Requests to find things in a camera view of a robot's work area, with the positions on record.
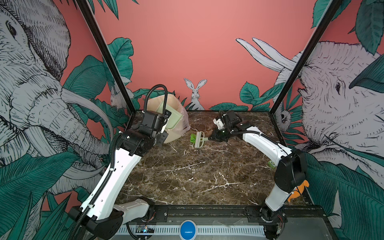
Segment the light green dustpan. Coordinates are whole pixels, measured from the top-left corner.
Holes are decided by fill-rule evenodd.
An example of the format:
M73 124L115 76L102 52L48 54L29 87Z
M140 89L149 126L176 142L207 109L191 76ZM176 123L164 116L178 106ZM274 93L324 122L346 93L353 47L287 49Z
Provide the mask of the light green dustpan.
M166 114L168 116L167 129L173 129L183 118L182 104L175 101L169 101L166 105Z

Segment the cream trash bin with bag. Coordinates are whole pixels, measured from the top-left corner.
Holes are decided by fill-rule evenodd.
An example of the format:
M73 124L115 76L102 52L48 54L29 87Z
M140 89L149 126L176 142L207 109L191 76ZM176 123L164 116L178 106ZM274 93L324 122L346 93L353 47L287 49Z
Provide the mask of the cream trash bin with bag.
M164 99L164 95L149 99L147 110L162 113ZM164 141L165 144L179 139L191 129L186 109L172 94L168 94L166 110L171 112L171 116L165 128L165 131L168 133Z

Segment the light green hand brush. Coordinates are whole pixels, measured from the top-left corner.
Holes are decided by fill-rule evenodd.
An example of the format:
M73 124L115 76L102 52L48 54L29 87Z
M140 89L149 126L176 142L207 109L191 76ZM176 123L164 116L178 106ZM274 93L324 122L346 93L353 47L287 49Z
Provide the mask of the light green hand brush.
M196 133L196 140L195 140L194 147L197 148L197 149L202 148L204 143L206 141L208 141L208 140L209 140L209 138L205 137L205 133L204 132L197 132Z

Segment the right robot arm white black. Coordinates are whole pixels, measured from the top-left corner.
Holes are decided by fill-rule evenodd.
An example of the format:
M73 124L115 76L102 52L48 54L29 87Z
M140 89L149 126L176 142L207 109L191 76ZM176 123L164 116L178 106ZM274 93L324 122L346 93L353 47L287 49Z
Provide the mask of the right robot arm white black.
M260 215L266 223L282 221L285 203L300 196L309 186L305 154L272 140L234 111L219 111L214 124L210 141L227 142L232 137L238 137L270 159L270 165L276 168L274 187L265 199Z

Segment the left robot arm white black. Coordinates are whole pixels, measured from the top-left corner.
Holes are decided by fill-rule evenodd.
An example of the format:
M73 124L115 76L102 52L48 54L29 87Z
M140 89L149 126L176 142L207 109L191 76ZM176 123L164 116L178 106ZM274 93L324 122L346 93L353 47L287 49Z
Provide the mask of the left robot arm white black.
M162 144L168 136L165 128L172 115L170 111L143 113L143 120L136 129L120 132L113 139L108 169L82 205L71 208L69 217L75 221L75 225L68 237L70 240L75 239L80 227L93 234L92 239L109 240L122 224L147 214L149 204L143 200L120 207L115 205L133 168L153 146Z

